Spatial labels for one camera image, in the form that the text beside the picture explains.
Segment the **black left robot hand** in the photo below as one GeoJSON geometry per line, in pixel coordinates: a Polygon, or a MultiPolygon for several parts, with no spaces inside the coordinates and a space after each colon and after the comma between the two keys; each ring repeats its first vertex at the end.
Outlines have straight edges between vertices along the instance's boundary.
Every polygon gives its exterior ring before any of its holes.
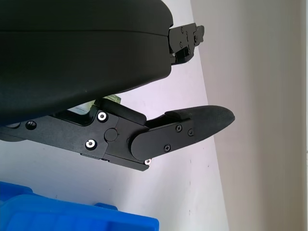
{"type": "Polygon", "coordinates": [[[145,171],[235,116],[207,105],[148,120],[107,99],[193,58],[204,27],[173,26],[160,0],[3,0],[0,138],[35,141],[145,171]]]}

